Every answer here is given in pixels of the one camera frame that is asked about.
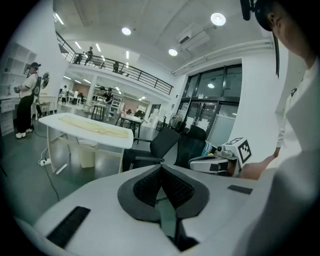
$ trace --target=white sleeve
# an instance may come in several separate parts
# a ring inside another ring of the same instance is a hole
[[[37,77],[35,74],[32,74],[23,82],[23,86],[28,87],[32,90],[36,86],[36,83]]]

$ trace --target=office chair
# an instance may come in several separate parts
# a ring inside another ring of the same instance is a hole
[[[189,169],[189,160],[200,157],[205,146],[205,130],[195,125],[191,125],[188,132],[180,133],[176,161],[174,165]]]
[[[126,172],[130,169],[156,165],[163,162],[163,157],[173,145],[176,144],[179,138],[180,135],[168,127],[165,127],[152,141],[134,138],[133,141],[149,142],[150,152],[137,149],[125,149],[122,159],[122,171]]]

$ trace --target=balcony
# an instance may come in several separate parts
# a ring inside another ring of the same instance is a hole
[[[111,71],[137,80],[151,88],[154,88],[155,90],[170,95],[173,86],[153,76],[152,74],[144,72],[143,70],[140,70],[133,66],[126,65],[125,63],[122,63],[120,61],[109,58],[102,58],[96,55],[93,55],[92,58],[86,63],[86,61],[88,60],[87,55],[85,55],[84,53],[76,53],[58,33],[56,33],[56,36],[61,55],[69,63],[86,65],[89,67],[95,67],[97,69]]]

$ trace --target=metal railing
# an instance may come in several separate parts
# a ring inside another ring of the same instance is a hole
[[[56,31],[56,39],[58,40],[59,49],[64,59],[71,63],[76,52],[72,47],[62,38],[62,36]]]
[[[102,57],[95,55],[88,59],[84,53],[76,53],[57,31],[55,33],[56,38],[58,40],[59,49],[61,51],[61,55],[68,62],[72,64],[87,65],[103,70],[112,71],[120,75],[124,75],[126,77],[137,80],[147,86],[153,87],[156,90],[170,95],[173,86],[168,84],[167,82],[155,77],[152,74],[144,72],[136,67],[126,65],[125,63],[113,59],[103,59]]]
[[[137,80],[168,95],[170,94],[173,87],[167,82],[153,76],[152,74],[109,58],[103,59],[102,57],[95,55],[93,55],[91,58],[87,58],[85,54],[76,53],[72,63],[112,71],[117,74]]]

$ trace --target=chair backrest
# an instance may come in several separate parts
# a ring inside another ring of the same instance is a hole
[[[176,131],[165,127],[161,132],[151,141],[150,152],[154,158],[163,158],[165,154],[173,147],[179,140],[180,135]]]
[[[176,161],[174,165],[189,169],[189,160],[200,157],[205,146],[205,130],[195,125],[191,125],[188,132],[180,133]]]

